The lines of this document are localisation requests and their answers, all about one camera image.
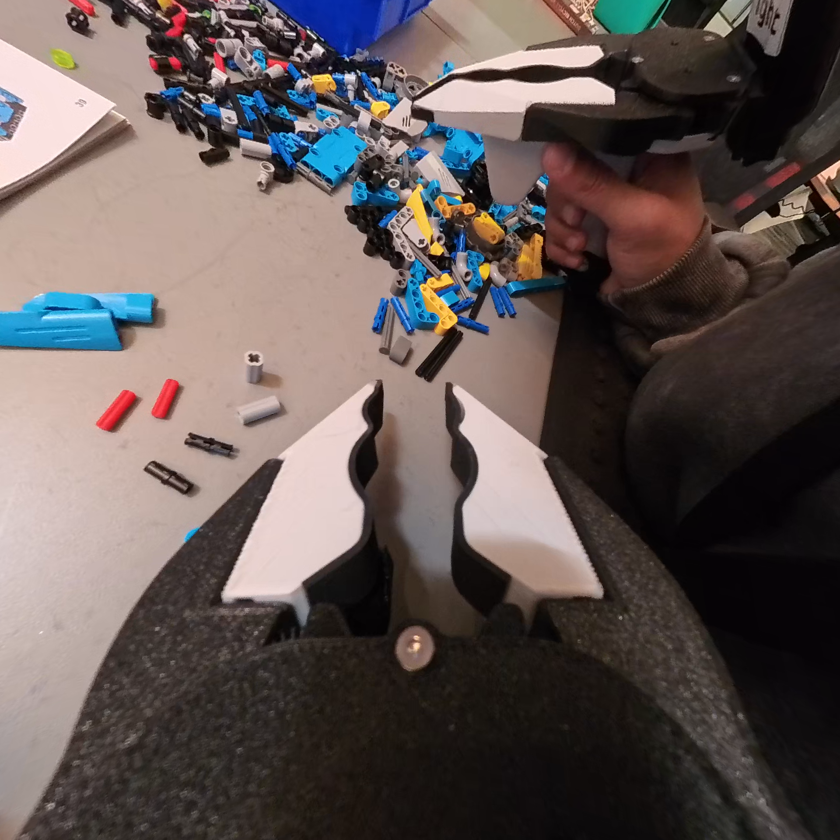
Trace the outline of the pile of building pieces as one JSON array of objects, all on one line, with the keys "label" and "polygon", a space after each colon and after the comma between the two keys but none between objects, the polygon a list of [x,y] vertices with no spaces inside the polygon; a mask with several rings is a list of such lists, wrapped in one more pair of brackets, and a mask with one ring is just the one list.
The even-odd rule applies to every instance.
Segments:
[{"label": "pile of building pieces", "polygon": [[274,134],[284,163],[327,193],[350,187],[348,222],[364,236],[366,255],[387,261],[392,289],[377,305],[372,330],[381,351],[403,364],[411,337],[438,341],[416,375],[431,382],[466,333],[488,335],[480,319],[486,301],[499,319],[518,315],[517,298],[560,291],[566,279],[544,256],[545,189],[502,205],[490,197],[487,145],[480,135],[410,111],[417,92],[402,69],[387,67],[390,91],[365,72],[305,75],[285,95],[309,106],[319,127],[298,122],[297,135]]}]

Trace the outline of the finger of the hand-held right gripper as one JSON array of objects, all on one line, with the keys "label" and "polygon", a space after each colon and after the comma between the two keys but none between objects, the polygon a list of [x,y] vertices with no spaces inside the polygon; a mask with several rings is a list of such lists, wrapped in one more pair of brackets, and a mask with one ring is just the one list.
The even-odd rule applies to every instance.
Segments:
[{"label": "finger of the hand-held right gripper", "polygon": [[551,81],[447,77],[413,101],[412,115],[426,123],[520,141],[532,105],[612,106],[616,92],[591,77]]},{"label": "finger of the hand-held right gripper", "polygon": [[452,70],[435,84],[455,81],[548,83],[571,78],[610,80],[601,45],[584,44],[527,49]]}]

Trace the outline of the person's right forearm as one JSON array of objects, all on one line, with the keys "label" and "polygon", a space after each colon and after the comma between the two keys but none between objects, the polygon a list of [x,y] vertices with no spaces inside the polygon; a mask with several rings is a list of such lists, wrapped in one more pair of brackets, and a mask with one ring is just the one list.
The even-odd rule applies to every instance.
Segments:
[{"label": "person's right forearm", "polygon": [[679,350],[785,283],[792,267],[754,235],[706,218],[695,243],[672,267],[634,288],[601,293],[628,367],[643,376]]}]

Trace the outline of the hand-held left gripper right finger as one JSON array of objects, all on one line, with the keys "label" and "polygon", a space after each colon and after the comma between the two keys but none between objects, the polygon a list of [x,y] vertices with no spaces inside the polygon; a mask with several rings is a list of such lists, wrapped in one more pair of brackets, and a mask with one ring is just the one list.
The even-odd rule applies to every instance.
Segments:
[{"label": "hand-held left gripper right finger", "polygon": [[525,621],[544,602],[602,601],[604,584],[547,454],[451,382],[445,424],[459,486],[450,569],[462,598],[484,618],[509,605]]}]

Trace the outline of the black dotted rubber mat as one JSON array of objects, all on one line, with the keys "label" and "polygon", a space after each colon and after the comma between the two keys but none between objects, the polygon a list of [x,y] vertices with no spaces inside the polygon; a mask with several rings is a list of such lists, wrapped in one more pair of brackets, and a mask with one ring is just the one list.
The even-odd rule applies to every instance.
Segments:
[{"label": "black dotted rubber mat", "polygon": [[616,347],[611,317],[597,296],[609,273],[604,258],[588,255],[583,269],[566,274],[539,446],[642,533],[624,465],[638,378]]}]

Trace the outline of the person's grey clothing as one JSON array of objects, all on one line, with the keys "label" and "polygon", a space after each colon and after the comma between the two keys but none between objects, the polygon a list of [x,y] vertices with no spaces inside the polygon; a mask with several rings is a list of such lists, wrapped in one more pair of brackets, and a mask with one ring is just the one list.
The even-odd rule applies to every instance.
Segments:
[{"label": "person's grey clothing", "polygon": [[838,838],[838,247],[669,352],[626,469],[814,838]]}]

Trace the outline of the open instruction booklet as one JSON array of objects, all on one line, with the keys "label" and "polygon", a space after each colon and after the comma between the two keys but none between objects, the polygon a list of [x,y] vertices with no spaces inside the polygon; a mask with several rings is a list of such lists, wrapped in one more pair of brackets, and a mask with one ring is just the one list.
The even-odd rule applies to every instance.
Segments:
[{"label": "open instruction booklet", "polygon": [[1,43],[1,199],[130,127],[110,100]]}]

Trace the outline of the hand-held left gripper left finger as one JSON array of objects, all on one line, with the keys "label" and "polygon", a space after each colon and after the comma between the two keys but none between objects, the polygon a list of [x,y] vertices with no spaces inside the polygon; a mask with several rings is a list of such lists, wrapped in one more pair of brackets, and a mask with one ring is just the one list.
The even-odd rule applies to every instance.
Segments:
[{"label": "hand-held left gripper left finger", "polygon": [[383,383],[372,381],[279,455],[223,604],[285,605],[304,624],[328,603],[351,624],[382,623],[384,559],[366,491],[383,405]]}]

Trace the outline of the blue plastic bin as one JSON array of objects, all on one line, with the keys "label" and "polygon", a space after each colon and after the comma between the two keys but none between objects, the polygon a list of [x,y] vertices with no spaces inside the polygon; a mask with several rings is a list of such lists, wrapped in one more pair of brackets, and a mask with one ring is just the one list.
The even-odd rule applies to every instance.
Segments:
[{"label": "blue plastic bin", "polygon": [[271,1],[340,54],[352,54],[424,11],[431,1]]}]

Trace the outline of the person's right hand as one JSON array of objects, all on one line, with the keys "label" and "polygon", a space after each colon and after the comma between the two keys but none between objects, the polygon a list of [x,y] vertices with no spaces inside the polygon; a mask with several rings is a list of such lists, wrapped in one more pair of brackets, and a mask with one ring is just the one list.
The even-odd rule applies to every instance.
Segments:
[{"label": "person's right hand", "polygon": [[569,143],[548,144],[542,167],[549,177],[544,251],[559,266],[578,270],[592,252],[584,221],[605,229],[612,272],[601,291],[610,295],[656,279],[693,246],[706,209],[689,153],[646,154],[631,180]]}]

